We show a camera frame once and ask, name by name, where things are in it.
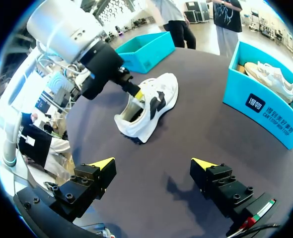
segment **shoe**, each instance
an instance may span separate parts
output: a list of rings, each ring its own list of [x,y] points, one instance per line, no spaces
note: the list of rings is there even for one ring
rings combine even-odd
[[[139,87],[143,101],[129,96],[126,108],[114,119],[120,132],[136,144],[146,143],[154,132],[161,115],[177,101],[178,83],[172,73],[143,81]]]
[[[258,64],[247,62],[245,71],[251,78],[259,81],[278,94],[288,104],[293,101],[293,83],[290,84],[283,77],[280,68],[272,67],[270,64]]]

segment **cyan storage box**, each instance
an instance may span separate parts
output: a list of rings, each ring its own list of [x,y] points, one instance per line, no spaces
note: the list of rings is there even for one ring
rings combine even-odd
[[[162,59],[175,50],[169,32],[136,36],[116,52],[125,61],[123,67],[138,73],[148,73]]]
[[[271,89],[236,70],[238,64],[258,61],[280,68],[284,78],[293,83],[293,73],[281,62],[260,49],[238,42],[228,68],[223,102],[253,119],[292,149],[293,102],[289,106]]]

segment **dark gray table surface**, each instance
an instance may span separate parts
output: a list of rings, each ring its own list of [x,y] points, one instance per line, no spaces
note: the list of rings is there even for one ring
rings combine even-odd
[[[225,237],[232,224],[205,200],[189,175],[192,157],[233,168],[255,196],[269,192],[280,207],[269,222],[280,222],[293,206],[293,149],[250,118],[222,103],[230,60],[179,49],[140,83],[174,73],[179,96],[145,145],[124,138],[114,122],[127,104],[109,82],[93,101],[81,97],[68,114],[67,129],[76,164],[116,158],[117,175],[94,207],[117,238]]]

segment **black pants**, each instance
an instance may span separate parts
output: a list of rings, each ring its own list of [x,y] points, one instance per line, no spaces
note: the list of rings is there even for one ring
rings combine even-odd
[[[185,21],[169,21],[163,27],[171,33],[175,47],[184,48],[185,40],[187,48],[196,49],[196,38]]]

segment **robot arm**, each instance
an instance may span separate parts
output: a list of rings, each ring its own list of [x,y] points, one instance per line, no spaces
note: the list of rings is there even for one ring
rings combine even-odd
[[[67,63],[79,61],[91,72],[82,89],[87,99],[94,99],[109,80],[141,99],[140,88],[129,81],[132,76],[121,67],[122,58],[99,39],[101,25],[74,2],[44,1],[30,16],[27,30],[45,51],[51,50]]]
[[[26,75],[42,60],[39,59],[41,56],[47,56],[53,63],[57,63],[54,59],[63,59],[67,63],[81,62],[91,73],[82,88],[82,95],[87,99],[94,99],[109,80],[138,100],[142,97],[139,86],[129,81],[133,77],[122,67],[122,58],[99,39],[101,25],[92,14],[84,12],[74,2],[42,2],[30,16],[27,30],[37,40],[38,48],[16,71],[0,99],[0,128],[6,133],[3,160],[11,167],[16,163],[16,139],[21,124],[21,113],[12,103],[22,89]]]
[[[27,75],[34,70],[36,59],[40,55],[41,53],[38,50],[34,50],[30,53],[27,59],[15,72],[12,80],[9,82],[0,98],[0,129],[6,134],[2,157],[4,162],[10,167],[16,164],[16,140],[22,120],[22,113],[19,109],[14,108],[13,102],[22,89]]]

